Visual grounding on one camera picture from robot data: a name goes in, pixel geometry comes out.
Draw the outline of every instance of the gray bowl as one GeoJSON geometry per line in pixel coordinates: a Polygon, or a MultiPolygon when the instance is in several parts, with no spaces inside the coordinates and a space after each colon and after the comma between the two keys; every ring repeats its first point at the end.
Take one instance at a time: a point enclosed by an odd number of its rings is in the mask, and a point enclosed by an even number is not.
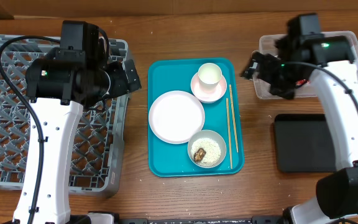
{"type": "Polygon", "coordinates": [[[222,136],[214,131],[210,131],[210,130],[202,130],[197,132],[196,134],[194,134],[188,145],[187,145],[187,153],[189,155],[189,158],[191,159],[191,161],[194,162],[194,164],[198,165],[199,167],[202,168],[213,168],[216,167],[217,165],[219,165],[220,163],[222,163],[222,161],[224,160],[224,158],[226,157],[226,143],[224,142],[224,139],[222,138],[222,136]],[[191,155],[191,146],[193,145],[193,143],[200,138],[210,138],[214,141],[217,142],[217,144],[219,145],[219,148],[221,149],[221,157],[219,158],[219,160],[212,166],[203,166],[201,164],[198,164],[194,161],[193,159],[193,155],[191,155]]]}

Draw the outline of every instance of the wooden table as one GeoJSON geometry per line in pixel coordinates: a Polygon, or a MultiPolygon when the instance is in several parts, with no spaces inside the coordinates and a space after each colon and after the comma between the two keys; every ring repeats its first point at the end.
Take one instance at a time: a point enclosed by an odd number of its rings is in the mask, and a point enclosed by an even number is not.
{"type": "MultiPolygon", "coordinates": [[[[271,124],[280,113],[322,113],[317,98],[260,100],[252,82],[236,77],[245,166],[235,175],[163,179],[147,160],[147,71],[157,60],[226,57],[240,73],[259,38],[284,34],[286,22],[301,12],[87,18],[110,38],[124,39],[135,57],[143,89],[127,110],[125,155],[118,193],[109,199],[70,196],[73,214],[116,212],[123,218],[244,218],[279,215],[283,208],[314,196],[327,174],[278,171],[271,124]]],[[[324,31],[351,30],[358,38],[358,11],[319,13],[324,31]]],[[[59,36],[62,20],[0,21],[0,34],[59,36]]],[[[0,190],[0,223],[9,220],[20,192],[0,190]]]]}

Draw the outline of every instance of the brown food item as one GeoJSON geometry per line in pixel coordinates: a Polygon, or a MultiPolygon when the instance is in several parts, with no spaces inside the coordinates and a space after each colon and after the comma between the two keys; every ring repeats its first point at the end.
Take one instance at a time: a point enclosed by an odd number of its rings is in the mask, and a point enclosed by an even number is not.
{"type": "Polygon", "coordinates": [[[194,153],[194,161],[201,162],[206,154],[206,151],[203,148],[199,148],[196,153],[194,153]]]}

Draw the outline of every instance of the white cup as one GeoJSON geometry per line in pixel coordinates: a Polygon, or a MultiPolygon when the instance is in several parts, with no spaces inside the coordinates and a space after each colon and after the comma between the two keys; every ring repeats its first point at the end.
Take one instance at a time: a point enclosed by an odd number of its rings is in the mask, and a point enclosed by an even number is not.
{"type": "Polygon", "coordinates": [[[222,79],[222,70],[214,63],[205,63],[198,69],[200,88],[205,93],[212,93],[222,79]]]}

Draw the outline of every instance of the lattice crate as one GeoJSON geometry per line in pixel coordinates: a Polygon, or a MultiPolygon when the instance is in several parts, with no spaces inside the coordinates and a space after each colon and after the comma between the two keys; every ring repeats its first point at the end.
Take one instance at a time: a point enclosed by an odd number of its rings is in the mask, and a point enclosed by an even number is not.
{"type": "MultiPolygon", "coordinates": [[[[13,37],[16,36],[0,35],[0,46],[13,37]]],[[[110,40],[110,44],[110,60],[126,60],[131,56],[125,41],[110,40]]],[[[2,66],[23,95],[27,87],[24,75],[28,66],[56,46],[44,40],[23,40],[8,46],[3,53],[2,66]]],[[[83,113],[73,146],[70,192],[112,196],[118,191],[128,98],[126,95],[108,100],[103,113],[83,113]]],[[[99,102],[94,108],[102,106],[99,102]]],[[[29,147],[29,118],[24,105],[0,76],[0,189],[22,187],[29,147]]]]}

